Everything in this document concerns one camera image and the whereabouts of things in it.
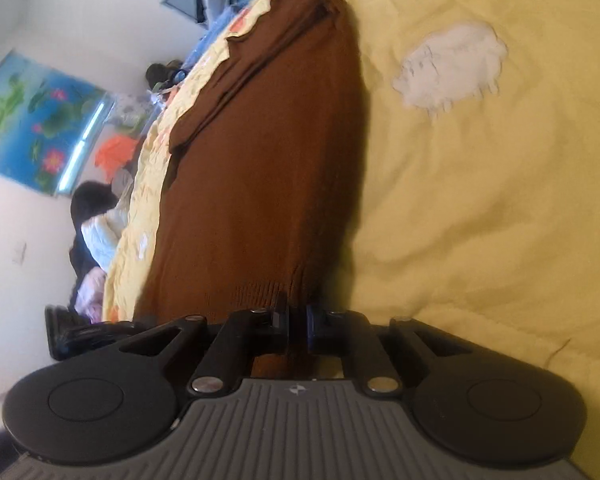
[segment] gray rubber pad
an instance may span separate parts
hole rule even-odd
[[[197,400],[149,450],[98,467],[24,456],[4,480],[585,480],[571,463],[525,471],[467,464],[426,440],[396,402],[350,381],[248,379],[222,399]]]

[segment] lotus flower painting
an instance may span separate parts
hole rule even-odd
[[[0,174],[55,194],[63,176],[75,173],[76,147],[105,98],[89,83],[10,53],[0,64]]]

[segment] bed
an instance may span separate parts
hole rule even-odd
[[[600,479],[600,0],[346,1],[370,120],[331,303],[567,378],[588,410],[574,460]],[[269,3],[238,16],[152,126],[107,319],[133,316],[149,272],[173,125]]]

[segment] black circular pad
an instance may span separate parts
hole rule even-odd
[[[452,453],[519,468],[572,452],[586,417],[582,398],[567,381],[485,349],[438,358],[430,366],[414,393],[413,415]]]
[[[535,390],[502,379],[483,381],[472,386],[467,398],[476,412],[503,422],[529,418],[542,405],[542,399]]]
[[[175,416],[176,397],[158,363],[118,348],[31,374],[9,392],[3,410],[19,446],[67,465],[130,456],[166,434]]]
[[[51,392],[49,407],[64,420],[91,422],[111,415],[124,398],[122,389],[109,381],[76,379]]]

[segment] metal rivet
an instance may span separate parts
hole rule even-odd
[[[199,394],[214,394],[223,386],[224,383],[217,377],[198,377],[191,383],[191,388]]]
[[[390,394],[400,387],[400,384],[391,377],[374,377],[366,384],[376,394]]]

